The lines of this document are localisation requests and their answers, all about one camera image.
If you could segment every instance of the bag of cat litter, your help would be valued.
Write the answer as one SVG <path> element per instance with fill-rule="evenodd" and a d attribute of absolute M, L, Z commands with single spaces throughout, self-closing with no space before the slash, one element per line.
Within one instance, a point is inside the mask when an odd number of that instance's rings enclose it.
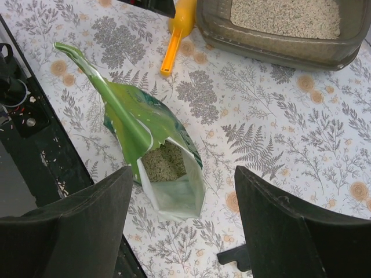
<path fill-rule="evenodd" d="M 104 125 L 122 148 L 154 209 L 165 220 L 200 216 L 206 186 L 201 158 L 183 125 L 170 109 L 135 86 L 103 78 L 74 47 L 54 43 L 88 76 L 100 93 Z"/>

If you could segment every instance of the white tablecloth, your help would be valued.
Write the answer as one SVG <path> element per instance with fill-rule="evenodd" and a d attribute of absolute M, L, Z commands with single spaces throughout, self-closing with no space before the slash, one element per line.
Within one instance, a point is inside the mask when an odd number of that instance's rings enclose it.
<path fill-rule="evenodd" d="M 148 277 L 250 275 L 216 261 L 244 242 L 236 165 L 318 206 L 371 217 L 368 46 L 344 70 L 313 74 L 213 49 L 195 28 L 163 79 L 164 17 L 115 0 L 6 0 L 0 10 L 95 181 L 124 165 L 121 150 L 99 95 L 54 41 L 161 99 L 196 142 L 209 186 L 201 219 L 159 223 L 141 188 L 132 192 L 124 234 Z"/>

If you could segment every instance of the litter box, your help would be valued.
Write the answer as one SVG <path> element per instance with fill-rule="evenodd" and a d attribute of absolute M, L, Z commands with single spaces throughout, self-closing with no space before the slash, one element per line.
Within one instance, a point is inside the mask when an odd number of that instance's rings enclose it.
<path fill-rule="evenodd" d="M 198 0 L 197 25 L 204 40 L 219 49 L 306 71 L 338 71 L 356 58 L 371 25 L 371 0 L 335 0 L 338 39 L 295 38 L 258 32 L 231 22 L 233 0 Z"/>

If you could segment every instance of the green plastic bag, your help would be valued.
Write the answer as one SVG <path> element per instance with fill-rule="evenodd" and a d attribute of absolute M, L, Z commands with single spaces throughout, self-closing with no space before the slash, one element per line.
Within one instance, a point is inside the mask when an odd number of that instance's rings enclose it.
<path fill-rule="evenodd" d="M 206 192 L 202 161 L 185 128 L 170 109 L 135 86 L 109 82 L 80 50 L 58 42 L 54 47 L 72 59 L 100 93 L 105 107 L 104 125 L 118 139 L 123 157 L 132 167 L 134 180 L 141 184 L 154 209 L 165 220 L 199 217 Z M 185 175 L 171 181 L 151 182 L 142 158 L 155 150 L 161 152 L 169 144 L 180 148 Z M 167 169 L 158 170 L 161 174 Z"/>

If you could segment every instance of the yellow scoop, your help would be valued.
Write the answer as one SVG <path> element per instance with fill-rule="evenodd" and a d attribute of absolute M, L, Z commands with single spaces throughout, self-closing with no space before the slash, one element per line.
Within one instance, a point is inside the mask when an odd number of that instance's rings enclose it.
<path fill-rule="evenodd" d="M 170 76 L 180 41 L 193 30 L 196 5 L 197 0 L 179 0 L 176 4 L 175 18 L 169 20 L 169 31 L 172 33 L 172 38 L 160 70 L 163 76 Z"/>

